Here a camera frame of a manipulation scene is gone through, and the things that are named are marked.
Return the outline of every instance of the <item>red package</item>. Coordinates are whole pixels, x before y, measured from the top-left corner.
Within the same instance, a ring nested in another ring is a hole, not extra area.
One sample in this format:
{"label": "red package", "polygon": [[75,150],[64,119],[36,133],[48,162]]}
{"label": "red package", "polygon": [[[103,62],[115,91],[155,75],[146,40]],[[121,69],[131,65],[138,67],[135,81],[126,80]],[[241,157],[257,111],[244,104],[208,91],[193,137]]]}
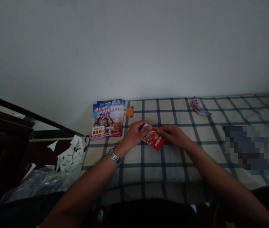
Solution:
{"label": "red package", "polygon": [[147,135],[145,135],[142,141],[159,151],[165,139],[159,134],[157,134],[157,130],[155,128],[152,128],[151,131]]}

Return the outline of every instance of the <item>blue and white checkered sheet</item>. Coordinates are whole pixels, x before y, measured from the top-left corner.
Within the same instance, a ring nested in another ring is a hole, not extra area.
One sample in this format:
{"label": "blue and white checkered sheet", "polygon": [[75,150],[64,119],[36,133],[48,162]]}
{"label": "blue and white checkered sheet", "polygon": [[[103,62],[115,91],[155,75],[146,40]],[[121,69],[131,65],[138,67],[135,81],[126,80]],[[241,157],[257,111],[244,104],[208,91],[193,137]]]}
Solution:
{"label": "blue and white checkered sheet", "polygon": [[[269,95],[246,95],[197,98],[211,116],[198,116],[190,107],[192,98],[126,101],[134,106],[134,117],[125,116],[124,132],[145,119],[153,127],[178,125],[227,172],[248,189],[269,186],[269,175],[251,175],[225,154],[227,125],[269,125]],[[123,137],[91,141],[82,174],[104,157]],[[110,205],[130,200],[162,198],[177,203],[213,201],[214,195],[187,153],[165,142],[158,152],[144,142],[129,151],[114,172],[99,203]]]}

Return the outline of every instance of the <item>stack of brochures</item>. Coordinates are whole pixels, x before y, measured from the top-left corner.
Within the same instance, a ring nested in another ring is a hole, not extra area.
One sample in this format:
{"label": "stack of brochures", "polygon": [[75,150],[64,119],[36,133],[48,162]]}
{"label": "stack of brochures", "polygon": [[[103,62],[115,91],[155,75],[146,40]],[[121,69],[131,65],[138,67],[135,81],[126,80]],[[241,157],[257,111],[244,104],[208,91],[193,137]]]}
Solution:
{"label": "stack of brochures", "polygon": [[90,139],[121,137],[123,135],[125,101],[98,101],[93,105]]}

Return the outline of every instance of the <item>orange toy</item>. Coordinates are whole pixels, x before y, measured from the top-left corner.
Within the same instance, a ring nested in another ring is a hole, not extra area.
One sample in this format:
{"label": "orange toy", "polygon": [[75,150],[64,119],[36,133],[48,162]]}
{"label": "orange toy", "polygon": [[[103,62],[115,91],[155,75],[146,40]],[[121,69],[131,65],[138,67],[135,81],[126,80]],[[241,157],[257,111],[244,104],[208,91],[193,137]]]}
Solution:
{"label": "orange toy", "polygon": [[124,110],[124,115],[127,115],[129,119],[134,117],[134,109],[134,106],[130,106],[129,109]]}

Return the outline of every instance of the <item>silver watch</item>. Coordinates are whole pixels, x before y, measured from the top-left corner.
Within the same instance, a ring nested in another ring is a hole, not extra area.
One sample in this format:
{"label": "silver watch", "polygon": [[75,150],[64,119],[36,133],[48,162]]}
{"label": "silver watch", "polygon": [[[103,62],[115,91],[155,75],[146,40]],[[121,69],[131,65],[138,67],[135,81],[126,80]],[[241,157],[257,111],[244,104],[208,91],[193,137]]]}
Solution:
{"label": "silver watch", "polygon": [[110,150],[109,150],[109,157],[116,163],[120,164],[122,162],[122,160],[125,158],[119,158],[113,151],[113,149],[116,147],[117,145],[114,145]]}

